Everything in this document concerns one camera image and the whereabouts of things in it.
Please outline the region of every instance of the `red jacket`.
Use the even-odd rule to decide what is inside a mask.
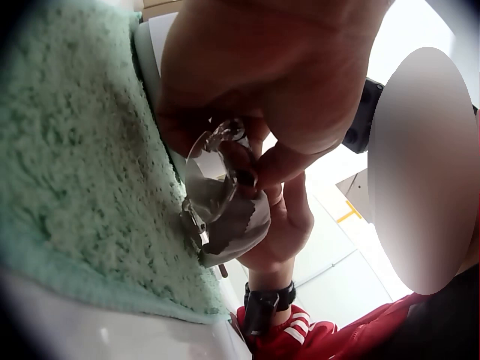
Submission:
[[[387,340],[405,320],[409,307],[425,299],[424,295],[407,295],[340,330],[327,321],[311,323],[306,312],[292,305],[292,314],[285,323],[272,327],[265,336],[250,339],[255,344],[254,359],[355,359]],[[244,318],[242,306],[237,310],[240,328]]]

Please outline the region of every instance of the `clear eyeglass lens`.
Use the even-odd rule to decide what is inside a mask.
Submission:
[[[185,187],[192,208],[205,223],[215,221],[234,192],[222,155],[206,151],[212,134],[204,132],[195,142],[185,166]]]

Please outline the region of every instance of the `green towel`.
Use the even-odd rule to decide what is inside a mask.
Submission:
[[[1,264],[96,306],[226,319],[181,229],[185,190],[135,72],[140,14],[45,3],[0,73]]]

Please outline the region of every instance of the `wrist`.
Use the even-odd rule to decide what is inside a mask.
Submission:
[[[249,270],[248,284],[250,290],[278,290],[286,288],[292,281],[294,263],[295,258],[291,258],[269,272]]]

